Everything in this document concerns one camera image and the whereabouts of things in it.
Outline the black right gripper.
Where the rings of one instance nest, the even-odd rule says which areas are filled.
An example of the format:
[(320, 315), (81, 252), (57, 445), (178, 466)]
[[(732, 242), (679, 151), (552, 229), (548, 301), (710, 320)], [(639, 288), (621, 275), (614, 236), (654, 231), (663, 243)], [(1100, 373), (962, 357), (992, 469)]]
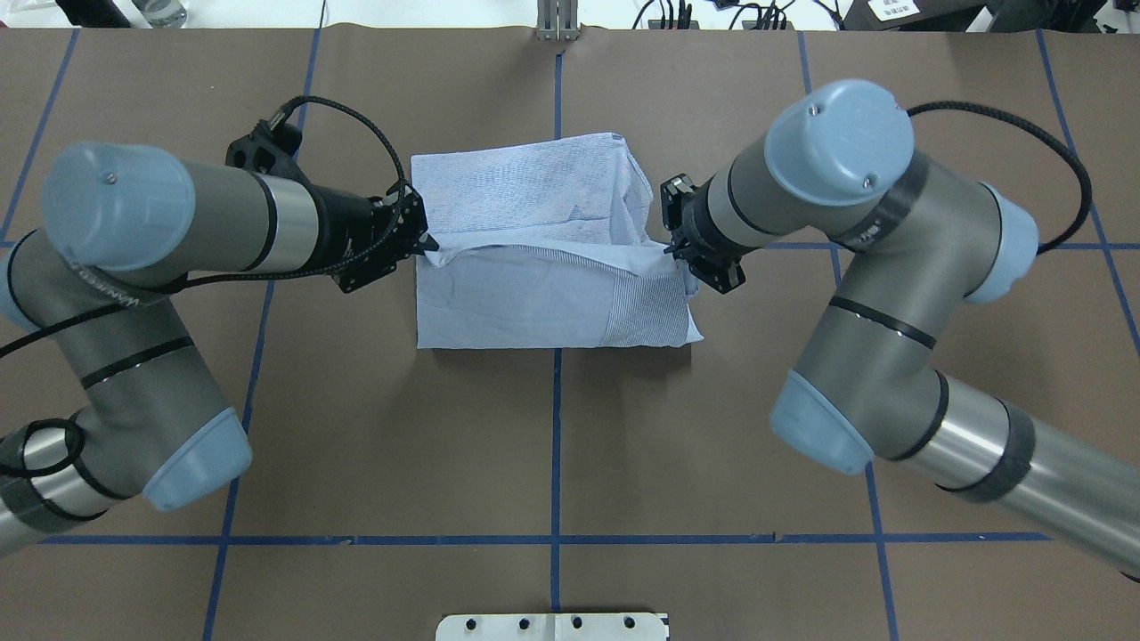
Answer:
[(726, 295), (746, 283), (741, 267), (746, 248), (728, 240), (712, 224), (708, 193), (707, 185), (697, 186), (689, 175), (675, 175), (661, 182), (661, 219), (669, 234), (663, 253), (687, 263), (697, 279)]

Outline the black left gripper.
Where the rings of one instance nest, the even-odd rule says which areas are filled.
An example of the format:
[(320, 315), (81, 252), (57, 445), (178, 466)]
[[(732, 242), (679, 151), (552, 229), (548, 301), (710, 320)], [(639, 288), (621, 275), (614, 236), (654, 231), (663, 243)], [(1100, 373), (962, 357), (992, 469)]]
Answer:
[(396, 271), (412, 255), (438, 252), (427, 232), (425, 203), (410, 182), (396, 182), (381, 198), (318, 187), (325, 218), (314, 268), (350, 295)]

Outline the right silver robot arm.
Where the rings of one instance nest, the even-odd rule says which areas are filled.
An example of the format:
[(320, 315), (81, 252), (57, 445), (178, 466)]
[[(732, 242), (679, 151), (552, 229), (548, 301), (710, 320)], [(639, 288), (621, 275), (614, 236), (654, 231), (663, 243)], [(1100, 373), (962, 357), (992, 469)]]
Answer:
[(844, 78), (775, 117), (707, 182), (660, 187), (671, 259), (722, 295), (744, 255), (801, 230), (850, 251), (769, 425), (844, 474), (886, 459), (1001, 508), (1137, 579), (1137, 469), (933, 368), (960, 305), (990, 305), (1039, 255), (1029, 212), (917, 149), (883, 86)]

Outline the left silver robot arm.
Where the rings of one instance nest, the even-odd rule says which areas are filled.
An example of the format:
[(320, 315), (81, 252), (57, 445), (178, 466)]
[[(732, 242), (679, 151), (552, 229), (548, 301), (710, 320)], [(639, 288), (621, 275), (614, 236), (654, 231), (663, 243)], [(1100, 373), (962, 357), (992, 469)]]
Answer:
[(5, 555), (127, 500), (187, 508), (251, 466), (176, 293), (316, 275), (350, 293), (435, 251), (404, 175), (365, 198), (311, 182), (296, 151), (245, 135), (223, 164), (108, 141), (54, 160), (44, 222), (3, 260), (3, 313), (23, 344), (56, 341), (87, 403), (5, 436)]

